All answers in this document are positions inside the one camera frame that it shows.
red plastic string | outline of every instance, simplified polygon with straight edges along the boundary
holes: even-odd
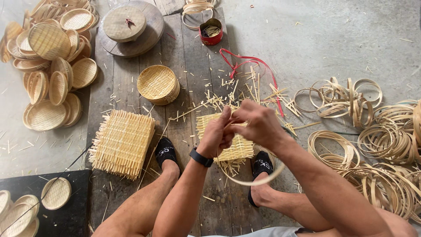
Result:
[[[225,51],[225,52],[229,53],[230,55],[236,56],[237,58],[241,58],[241,59],[252,59],[252,60],[250,60],[250,61],[246,61],[246,62],[242,62],[242,63],[240,63],[240,64],[238,64],[238,62],[236,62],[236,63],[235,63],[235,66],[233,66],[233,65],[231,65],[231,64],[229,63],[229,61],[226,59],[226,57],[224,56],[224,54],[222,53],[222,51]],[[276,80],[275,80],[275,76],[273,75],[272,69],[270,69],[270,67],[269,67],[269,66],[268,66],[265,62],[263,62],[261,59],[258,59],[258,58],[256,58],[256,57],[238,56],[238,55],[235,55],[235,54],[231,53],[230,51],[228,51],[228,50],[226,50],[226,49],[224,49],[224,48],[220,49],[220,50],[219,50],[219,53],[222,55],[222,57],[224,58],[224,60],[226,61],[226,63],[228,63],[228,65],[232,68],[232,73],[231,73],[231,75],[229,76],[231,79],[233,79],[233,77],[234,77],[235,70],[236,70],[238,67],[240,67],[241,65],[243,65],[243,64],[245,64],[245,63],[248,63],[248,62],[254,62],[254,63],[257,63],[257,64],[258,64],[258,62],[261,62],[261,63],[265,66],[265,70],[266,70],[266,68],[269,68],[269,71],[270,71],[270,73],[272,74],[273,84],[275,85],[275,88],[278,88],[278,86],[276,85]],[[283,116],[284,116],[284,113],[283,113],[283,111],[282,111],[281,103],[279,103],[279,98],[278,98],[278,97],[276,97],[276,102],[278,102],[279,112],[281,113],[281,116],[283,117]]]

wooden board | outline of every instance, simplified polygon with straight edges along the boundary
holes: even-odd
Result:
[[[108,105],[112,93],[117,95],[111,102],[115,105],[115,108],[129,112],[148,114],[149,112],[142,108],[144,106],[151,112],[152,117],[159,121],[159,124],[155,126],[155,135],[152,137],[143,166],[143,169],[147,170],[148,173],[142,170],[140,178],[135,182],[132,182],[126,179],[121,180],[120,177],[108,175],[102,171],[95,172],[94,175],[97,177],[100,175],[101,180],[92,180],[92,186],[97,188],[97,190],[92,190],[91,198],[92,208],[90,222],[94,229],[96,229],[102,221],[108,198],[109,206],[105,213],[105,219],[109,217],[127,197],[136,192],[141,180],[142,183],[140,188],[143,188],[158,177],[150,168],[159,173],[162,172],[156,163],[155,156],[151,156],[151,154],[168,123],[168,118],[176,117],[177,111],[180,115],[183,112],[191,110],[193,103],[198,106],[202,100],[206,102],[207,98],[205,93],[208,93],[208,89],[210,97],[213,96],[213,93],[218,96],[228,97],[228,94],[233,90],[234,86],[232,86],[232,88],[229,86],[228,89],[226,89],[226,87],[219,87],[221,85],[221,79],[219,77],[227,78],[228,80],[231,68],[219,54],[219,49],[221,47],[229,50],[222,8],[217,8],[214,14],[214,16],[222,22],[225,34],[223,40],[216,46],[202,46],[200,38],[195,38],[198,35],[198,31],[190,30],[184,26],[181,22],[181,15],[176,14],[164,17],[165,31],[161,40],[158,41],[151,50],[139,57],[131,59],[114,57],[105,50],[97,48],[95,59],[100,68],[100,84],[94,84],[91,89],[90,108],[92,109],[89,110],[90,120],[88,124],[88,133],[94,133],[94,129],[98,129],[99,122],[102,121],[102,119],[99,119],[101,117],[99,112],[114,108],[114,106]],[[209,17],[210,12],[198,13],[186,17],[186,22],[199,24]],[[97,44],[100,44],[100,40],[100,38],[97,38]],[[164,65],[169,67],[180,83],[180,94],[177,99],[169,105],[153,106],[152,103],[141,97],[136,89],[138,75],[143,69],[152,65]],[[212,86],[205,87],[208,83],[211,83]],[[176,148],[176,155],[181,170],[184,170],[186,164],[190,160],[188,155],[190,150],[193,146],[197,145],[198,142],[196,117],[220,112],[219,109],[215,110],[211,107],[203,107],[198,110],[200,110],[200,112],[192,112],[186,115],[185,121],[182,117],[178,122],[170,121],[170,124],[168,124],[167,130],[164,133],[164,135],[173,142]],[[241,180],[252,180],[250,161],[247,161],[246,165],[241,166],[240,175],[236,177]],[[261,228],[261,217],[258,209],[251,207],[247,201],[249,188],[239,186],[230,181],[227,182],[225,187],[225,180],[226,177],[220,172],[218,166],[214,164],[207,173],[203,195],[213,198],[216,201],[212,202],[207,199],[200,200],[199,213],[190,235],[206,236],[216,234],[235,236],[239,235],[241,232],[243,234],[250,233],[251,228],[253,228],[253,230]],[[112,192],[109,188],[110,181],[113,187]]]
[[[99,25],[98,36],[101,40],[101,45],[109,53],[121,57],[134,57],[146,53],[150,50],[161,38],[164,31],[164,18],[154,5],[143,1],[129,1],[117,5],[114,9],[122,6],[136,7],[144,13],[147,25],[143,33],[136,39],[136,41],[117,43],[104,32],[104,21]]]

black watch strap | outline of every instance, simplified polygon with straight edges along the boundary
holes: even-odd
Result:
[[[193,158],[193,160],[203,164],[205,167],[209,168],[212,163],[213,163],[213,159],[208,159],[202,155],[200,155],[197,151],[196,148],[193,148],[192,151],[190,152],[190,156]]]

black wire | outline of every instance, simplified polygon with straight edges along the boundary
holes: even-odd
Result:
[[[43,197],[41,197],[41,200],[39,200],[37,203],[35,203],[35,205],[33,205],[30,209],[28,209],[25,213],[23,213],[21,216],[19,216],[19,218],[16,219],[16,221],[14,221],[12,224],[10,224],[6,229],[3,230],[3,232],[1,232],[0,236],[3,235],[3,233],[10,228],[10,226],[12,226],[13,224],[15,224],[22,216],[24,216],[26,213],[28,213],[33,207],[35,207],[36,205],[38,205],[43,199],[44,197],[47,195],[47,193],[50,191],[51,187],[53,186],[53,184],[70,168],[72,167],[72,165],[74,165],[76,163],[76,161],[85,153],[88,151],[89,148],[91,148],[93,144],[90,144],[89,147],[87,147],[77,158],[75,161],[72,162],[72,164],[65,169],[54,181],[53,183],[50,185],[50,187],[48,188],[48,190],[45,192],[45,195]]]

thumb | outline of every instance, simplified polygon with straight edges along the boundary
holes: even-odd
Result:
[[[224,110],[222,111],[221,116],[219,117],[219,121],[226,125],[228,123],[229,118],[231,117],[231,107],[225,106]]]

